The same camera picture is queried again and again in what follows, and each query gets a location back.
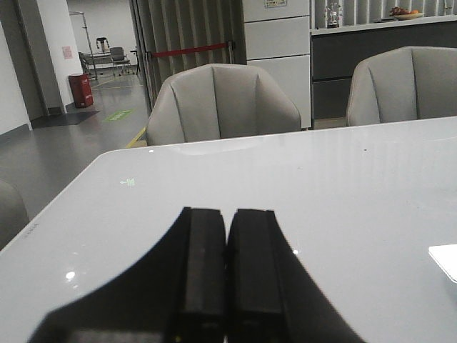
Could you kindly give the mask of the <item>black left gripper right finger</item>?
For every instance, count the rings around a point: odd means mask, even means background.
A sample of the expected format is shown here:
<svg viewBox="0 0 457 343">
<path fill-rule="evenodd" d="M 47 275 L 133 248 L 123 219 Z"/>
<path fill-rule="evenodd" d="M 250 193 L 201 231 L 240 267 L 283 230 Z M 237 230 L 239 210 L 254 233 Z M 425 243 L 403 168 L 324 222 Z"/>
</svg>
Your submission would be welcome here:
<svg viewBox="0 0 457 343">
<path fill-rule="evenodd" d="M 362 342 L 292 252 L 273 211 L 236 212 L 227 272 L 230 342 Z"/>
</svg>

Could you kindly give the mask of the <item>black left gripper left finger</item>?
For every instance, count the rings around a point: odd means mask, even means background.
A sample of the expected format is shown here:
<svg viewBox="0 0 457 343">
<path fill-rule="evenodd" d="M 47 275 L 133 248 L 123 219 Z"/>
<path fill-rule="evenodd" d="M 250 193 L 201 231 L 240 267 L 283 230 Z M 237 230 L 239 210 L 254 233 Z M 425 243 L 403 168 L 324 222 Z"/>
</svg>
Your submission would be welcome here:
<svg viewBox="0 0 457 343">
<path fill-rule="evenodd" d="M 185 207 L 136 263 L 46 315 L 31 342 L 223 342 L 220 211 Z"/>
</svg>

